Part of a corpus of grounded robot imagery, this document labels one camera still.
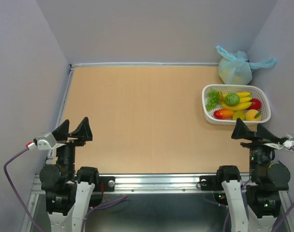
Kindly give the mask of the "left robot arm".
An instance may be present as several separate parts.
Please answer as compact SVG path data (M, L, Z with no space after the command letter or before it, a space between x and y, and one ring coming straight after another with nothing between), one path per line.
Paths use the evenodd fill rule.
M45 191L46 211L53 232L83 232L92 192L99 187L95 167L75 170L75 149L92 141L89 119L83 118L73 132L65 120L53 132L35 138L39 150L54 150L56 162L40 171L41 189Z

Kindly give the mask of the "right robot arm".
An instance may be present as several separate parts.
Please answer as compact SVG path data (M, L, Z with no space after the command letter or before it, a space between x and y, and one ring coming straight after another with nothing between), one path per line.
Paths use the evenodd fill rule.
M236 166L220 166L215 184L224 190L233 232L270 232L280 213L280 191L289 189L290 171L281 162L273 163L275 150L290 148L287 137L276 137L261 124L251 131L239 118L232 139L249 149L249 182L245 184L246 201L242 198L242 179Z

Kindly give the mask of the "blue plastic bag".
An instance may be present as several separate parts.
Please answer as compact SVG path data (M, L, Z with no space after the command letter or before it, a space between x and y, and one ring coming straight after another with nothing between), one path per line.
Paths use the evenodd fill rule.
M216 51L222 56L218 65L218 75L226 85L247 85L252 80L254 70L273 68L277 62L275 58L250 62L245 52L229 53L219 45L216 46Z

